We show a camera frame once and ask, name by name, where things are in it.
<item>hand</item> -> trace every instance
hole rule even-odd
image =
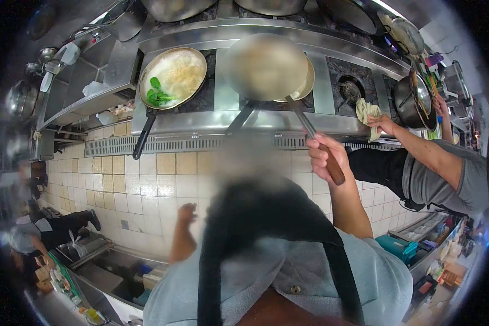
[[[394,123],[387,114],[383,114],[378,117],[374,117],[371,114],[368,114],[368,126],[377,127],[377,132],[380,133],[384,131],[386,134],[393,135],[393,131],[398,124]]]
[[[348,171],[351,172],[348,154],[346,154],[346,150],[341,143],[322,133],[316,133],[315,139],[308,139],[306,141],[306,146],[310,148],[308,154],[311,157],[313,172],[315,172],[321,179],[326,180],[329,184],[335,185],[330,173],[328,173],[328,170],[326,170],[328,153],[319,149],[321,144],[329,148],[330,153],[332,153],[332,155],[335,157],[344,174],[346,174]]]
[[[49,269],[56,268],[56,263],[54,262],[54,260],[52,260],[51,257],[47,257],[47,266],[49,266]]]
[[[195,203],[194,204],[188,203],[181,206],[181,208],[179,208],[178,210],[178,222],[183,222],[186,223],[187,225],[192,223],[194,219],[198,217],[197,214],[194,214],[194,211],[196,210],[196,206],[197,204]]]
[[[435,108],[435,111],[437,111],[437,114],[442,117],[442,119],[445,117],[449,117],[447,104],[445,104],[445,101],[440,94],[433,97],[433,107]]]

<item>sink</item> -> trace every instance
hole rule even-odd
[[[139,297],[145,290],[143,281],[137,281],[135,277],[141,277],[139,271],[144,264],[163,272],[168,268],[166,263],[128,255],[110,248],[84,264],[77,273],[94,283],[98,289],[133,302],[132,299]]]
[[[143,58],[136,40],[120,42],[104,32],[96,41],[91,36],[80,41],[78,60],[54,76],[51,87],[35,108],[38,130],[47,125],[71,124],[124,104],[135,95],[137,68]],[[85,97],[82,90],[92,81],[103,83],[106,88]]]

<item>black pants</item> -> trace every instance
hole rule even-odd
[[[386,186],[400,199],[406,200],[402,173],[407,154],[403,148],[393,151],[362,148],[349,153],[349,166],[355,179]]]
[[[42,243],[47,248],[47,251],[61,244],[66,244],[71,241],[69,230],[72,231],[72,234],[76,238],[78,236],[78,230],[87,226],[87,222],[91,218],[92,213],[89,211],[70,213],[61,218],[48,218],[47,221],[51,225],[52,231],[41,232]]]

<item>drainage grate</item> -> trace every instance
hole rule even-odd
[[[296,150],[306,148],[306,139],[301,134],[284,134],[282,137],[263,136],[272,138],[272,146],[279,150]],[[121,136],[107,139],[91,140],[85,143],[85,157],[129,155],[136,146],[138,137]],[[202,136],[201,138],[158,138],[150,136],[143,149],[144,154],[214,151],[223,147],[225,136]],[[396,145],[372,145],[365,143],[344,143],[353,150],[360,148],[374,148],[392,150],[400,148]]]

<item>bottle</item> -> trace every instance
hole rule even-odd
[[[113,123],[118,122],[118,116],[112,114],[109,111],[104,111],[102,113],[97,113],[96,114],[96,118],[98,118],[99,119],[99,122],[101,122],[102,125],[104,125],[104,126],[111,125]]]

